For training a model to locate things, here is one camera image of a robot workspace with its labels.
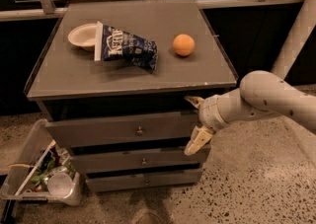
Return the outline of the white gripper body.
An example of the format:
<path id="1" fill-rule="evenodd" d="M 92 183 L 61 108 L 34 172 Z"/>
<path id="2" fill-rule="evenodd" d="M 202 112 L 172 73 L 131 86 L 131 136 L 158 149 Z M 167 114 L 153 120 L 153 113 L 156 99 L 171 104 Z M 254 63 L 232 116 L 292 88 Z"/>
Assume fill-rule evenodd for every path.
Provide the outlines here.
<path id="1" fill-rule="evenodd" d="M 206 98 L 200 103 L 198 109 L 199 121 L 204 127 L 213 132 L 228 125 L 219 112 L 218 99 L 218 95 Z"/>

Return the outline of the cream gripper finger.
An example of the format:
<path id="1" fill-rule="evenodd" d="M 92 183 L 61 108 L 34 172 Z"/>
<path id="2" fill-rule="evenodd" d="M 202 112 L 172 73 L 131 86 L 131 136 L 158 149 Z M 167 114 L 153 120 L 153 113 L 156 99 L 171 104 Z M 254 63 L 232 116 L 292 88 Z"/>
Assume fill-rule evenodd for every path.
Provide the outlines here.
<path id="1" fill-rule="evenodd" d="M 187 156 L 194 155 L 199 151 L 206 143 L 208 143 L 215 132 L 205 126 L 196 126 L 191 134 L 191 139 L 186 145 L 184 153 Z"/>
<path id="2" fill-rule="evenodd" d="M 193 105 L 196 109 L 199 109 L 204 102 L 204 99 L 197 96 L 185 96 L 185 100 Z"/>

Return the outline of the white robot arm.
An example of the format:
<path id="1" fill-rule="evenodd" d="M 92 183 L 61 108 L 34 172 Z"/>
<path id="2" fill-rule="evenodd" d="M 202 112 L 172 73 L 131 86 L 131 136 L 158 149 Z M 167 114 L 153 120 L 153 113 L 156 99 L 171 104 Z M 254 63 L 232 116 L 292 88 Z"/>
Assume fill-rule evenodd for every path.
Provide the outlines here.
<path id="1" fill-rule="evenodd" d="M 212 136 L 230 123 L 284 115 L 312 133 L 316 132 L 316 97 L 285 82 L 285 77 L 316 26 L 316 0 L 304 0 L 270 72 L 245 75 L 237 89 L 203 99 L 186 96 L 196 109 L 195 127 L 185 154 L 194 155 Z"/>

